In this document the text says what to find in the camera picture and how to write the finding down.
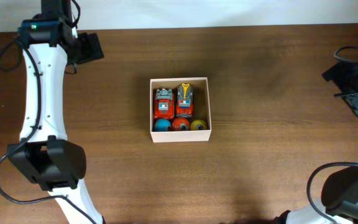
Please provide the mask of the red fire truck grey ladder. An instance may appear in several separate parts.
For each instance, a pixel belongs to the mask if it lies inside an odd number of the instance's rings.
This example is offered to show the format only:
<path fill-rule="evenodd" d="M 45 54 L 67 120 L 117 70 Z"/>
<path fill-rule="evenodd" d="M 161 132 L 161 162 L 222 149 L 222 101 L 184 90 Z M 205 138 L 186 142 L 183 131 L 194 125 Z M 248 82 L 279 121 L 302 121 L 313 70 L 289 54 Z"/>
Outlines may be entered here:
<path fill-rule="evenodd" d="M 175 117 L 175 97 L 172 89 L 157 89 L 154 96 L 154 119 L 172 120 Z"/>

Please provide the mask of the blue toy ball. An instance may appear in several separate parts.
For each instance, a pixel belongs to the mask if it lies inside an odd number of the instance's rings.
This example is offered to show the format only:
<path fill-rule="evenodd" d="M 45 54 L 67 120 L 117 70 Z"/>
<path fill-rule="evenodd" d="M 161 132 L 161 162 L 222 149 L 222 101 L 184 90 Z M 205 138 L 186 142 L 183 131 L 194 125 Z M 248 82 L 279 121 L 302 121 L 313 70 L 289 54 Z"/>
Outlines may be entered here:
<path fill-rule="evenodd" d="M 155 132 L 166 132 L 172 130 L 172 124 L 167 119 L 158 119 L 154 124 Z"/>

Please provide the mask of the red fire truck yellow crane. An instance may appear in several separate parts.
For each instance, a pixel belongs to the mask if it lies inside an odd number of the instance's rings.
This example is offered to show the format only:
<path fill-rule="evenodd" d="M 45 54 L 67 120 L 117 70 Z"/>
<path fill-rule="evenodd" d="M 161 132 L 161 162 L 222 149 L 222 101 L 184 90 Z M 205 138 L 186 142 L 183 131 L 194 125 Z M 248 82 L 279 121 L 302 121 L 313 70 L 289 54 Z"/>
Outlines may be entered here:
<path fill-rule="evenodd" d="M 191 118 L 193 110 L 193 87 L 189 83 L 182 83 L 177 88 L 176 117 Z"/>

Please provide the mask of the red toy ball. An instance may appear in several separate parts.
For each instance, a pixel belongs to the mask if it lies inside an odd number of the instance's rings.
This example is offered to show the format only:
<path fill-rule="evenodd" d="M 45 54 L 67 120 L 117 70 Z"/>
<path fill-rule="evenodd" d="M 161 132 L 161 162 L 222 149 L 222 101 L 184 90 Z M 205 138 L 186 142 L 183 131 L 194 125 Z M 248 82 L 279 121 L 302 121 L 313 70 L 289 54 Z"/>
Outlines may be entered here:
<path fill-rule="evenodd" d="M 190 123 L 186 118 L 179 117 L 173 120 L 172 128 L 174 131 L 189 131 Z"/>

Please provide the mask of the yellow toy ball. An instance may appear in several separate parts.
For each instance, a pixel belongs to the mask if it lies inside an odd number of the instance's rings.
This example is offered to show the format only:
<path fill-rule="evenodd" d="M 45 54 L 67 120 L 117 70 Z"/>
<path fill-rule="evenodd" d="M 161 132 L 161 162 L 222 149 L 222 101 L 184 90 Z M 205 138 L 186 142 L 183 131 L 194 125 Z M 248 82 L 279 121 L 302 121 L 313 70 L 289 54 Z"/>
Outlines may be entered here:
<path fill-rule="evenodd" d="M 190 124 L 190 130 L 191 131 L 201 131 L 201 130 L 207 130 L 208 124 L 201 119 L 196 119 Z"/>

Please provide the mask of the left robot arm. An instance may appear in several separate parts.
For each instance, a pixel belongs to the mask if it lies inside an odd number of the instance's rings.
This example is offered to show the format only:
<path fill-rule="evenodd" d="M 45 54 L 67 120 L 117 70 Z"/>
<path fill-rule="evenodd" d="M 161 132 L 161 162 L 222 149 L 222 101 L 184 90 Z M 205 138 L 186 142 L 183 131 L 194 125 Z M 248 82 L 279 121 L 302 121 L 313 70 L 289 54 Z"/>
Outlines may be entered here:
<path fill-rule="evenodd" d="M 42 1 L 41 12 L 22 21 L 14 43 L 26 65 L 25 119 L 20 141 L 5 159 L 58 202 L 70 223 L 104 223 L 85 185 L 84 149 L 67 139 L 63 79 L 71 65 L 104 57 L 96 34 L 77 33 L 76 1 Z"/>

